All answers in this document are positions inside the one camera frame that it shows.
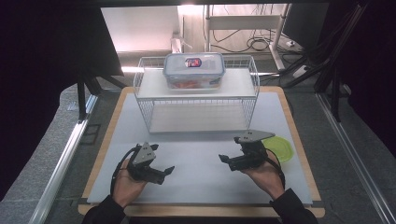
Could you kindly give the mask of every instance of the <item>floor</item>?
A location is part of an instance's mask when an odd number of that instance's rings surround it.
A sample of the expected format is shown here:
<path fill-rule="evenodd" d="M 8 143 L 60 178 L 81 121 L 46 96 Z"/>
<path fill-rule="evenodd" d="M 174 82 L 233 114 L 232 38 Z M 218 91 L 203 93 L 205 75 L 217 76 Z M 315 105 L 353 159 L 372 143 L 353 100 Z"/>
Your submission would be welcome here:
<path fill-rule="evenodd" d="M 216 36 L 220 39 L 228 34 L 216 33 Z M 245 34 L 241 33 L 235 35 L 234 39 L 229 39 L 230 43 L 221 41 L 220 44 L 224 44 L 222 46 L 226 49 L 231 47 L 233 50 L 243 49 L 250 34 L 251 31 Z M 191 34 L 188 36 L 186 34 L 185 39 L 197 50 L 203 47 L 204 39 L 201 35 Z M 281 46 L 283 48 L 287 47 L 285 45 L 287 41 L 287 39 L 282 39 Z M 250 49 L 247 53 L 254 56 L 259 72 L 277 72 L 268 51 L 256 52 Z M 298 54 L 284 53 L 286 66 L 291 64 L 288 63 L 289 61 L 294 62 L 300 57 Z M 150 55 L 142 52 L 123 53 L 120 54 L 120 61 L 123 66 L 134 66 L 142 56 Z M 377 203 L 384 201 L 372 197 L 371 190 L 373 188 L 367 187 L 365 180 L 359 175 L 359 167 L 356 166 L 354 159 L 348 156 L 349 149 L 345 147 L 339 132 L 335 131 L 336 128 L 320 101 L 320 97 L 330 100 L 328 94 L 325 92 L 318 95 L 314 92 L 313 84 L 316 78 L 313 76 L 293 88 L 285 89 L 285 93 L 326 208 L 326 215 L 318 220 L 319 223 L 392 223 L 384 220 L 381 213 L 377 212 Z M 132 85 L 132 75 L 129 73 L 125 73 L 125 77 L 117 77 L 117 79 L 127 85 Z M 262 85 L 278 85 L 293 80 L 293 76 L 288 74 L 282 77 L 262 77 L 262 79 Z M 85 181 L 91 173 L 96 153 L 120 95 L 119 88 L 100 78 L 99 81 L 103 91 L 98 95 L 97 103 L 87 125 L 87 131 L 78 144 L 73 160 L 70 161 L 70 168 L 64 176 L 62 185 L 57 190 L 45 223 L 79 223 L 83 218 L 77 210 L 78 201 L 84 190 Z M 29 222 L 52 172 L 62 156 L 70 134 L 77 124 L 77 87 L 72 86 L 64 90 L 60 102 L 57 114 L 35 154 L 26 164 L 6 198 L 0 202 L 1 223 Z M 347 134 L 347 139 L 351 142 L 353 149 L 357 151 L 365 169 L 373 179 L 375 187 L 377 187 L 376 192 L 380 192 L 379 196 L 385 200 L 386 206 L 395 214 L 396 174 L 392 171 L 396 170 L 396 161 L 348 105 L 347 94 L 340 98 L 339 112 L 341 118 L 339 125 L 341 125 L 342 131 Z M 178 223 L 183 223 L 183 221 L 186 220 L 177 220 Z"/>

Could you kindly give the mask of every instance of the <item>wire rack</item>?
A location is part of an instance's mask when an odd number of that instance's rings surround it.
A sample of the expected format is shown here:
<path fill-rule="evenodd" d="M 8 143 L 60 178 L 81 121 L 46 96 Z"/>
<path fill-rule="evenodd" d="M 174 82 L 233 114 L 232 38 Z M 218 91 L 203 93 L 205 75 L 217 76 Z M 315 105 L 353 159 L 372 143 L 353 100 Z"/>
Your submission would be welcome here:
<path fill-rule="evenodd" d="M 148 130 L 216 132 L 248 129 L 260 90 L 254 60 L 249 55 L 224 55 L 226 73 L 215 91 L 167 88 L 164 57 L 144 57 L 134 75 L 134 95 Z"/>

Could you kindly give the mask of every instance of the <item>green plate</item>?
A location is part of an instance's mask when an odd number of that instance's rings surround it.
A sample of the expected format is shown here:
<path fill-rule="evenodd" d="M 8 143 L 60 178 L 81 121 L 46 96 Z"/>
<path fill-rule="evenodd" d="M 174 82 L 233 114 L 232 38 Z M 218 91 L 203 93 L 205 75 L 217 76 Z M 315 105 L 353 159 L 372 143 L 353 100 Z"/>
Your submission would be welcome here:
<path fill-rule="evenodd" d="M 293 157 L 293 149 L 288 140 L 274 136 L 262 140 L 264 146 L 273 151 L 279 161 L 288 161 Z"/>

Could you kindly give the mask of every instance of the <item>label on container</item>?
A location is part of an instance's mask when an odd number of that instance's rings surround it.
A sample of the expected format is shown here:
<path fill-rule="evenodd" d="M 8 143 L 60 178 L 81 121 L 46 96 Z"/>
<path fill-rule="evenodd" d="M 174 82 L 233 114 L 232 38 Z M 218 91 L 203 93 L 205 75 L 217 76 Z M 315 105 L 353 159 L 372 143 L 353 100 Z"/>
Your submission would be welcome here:
<path fill-rule="evenodd" d="M 200 58 L 188 58 L 185 64 L 186 67 L 201 67 L 202 61 Z"/>

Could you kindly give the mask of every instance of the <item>power strip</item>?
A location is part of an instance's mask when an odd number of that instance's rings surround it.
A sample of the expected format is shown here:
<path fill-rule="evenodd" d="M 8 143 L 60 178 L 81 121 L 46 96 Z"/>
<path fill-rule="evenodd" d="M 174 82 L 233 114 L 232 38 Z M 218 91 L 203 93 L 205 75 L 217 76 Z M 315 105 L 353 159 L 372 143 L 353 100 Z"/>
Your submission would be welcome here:
<path fill-rule="evenodd" d="M 297 78 L 302 76 L 304 73 L 306 73 L 306 71 L 308 71 L 310 69 L 309 66 L 307 65 L 303 65 L 301 66 L 297 71 L 294 72 L 293 77 Z"/>

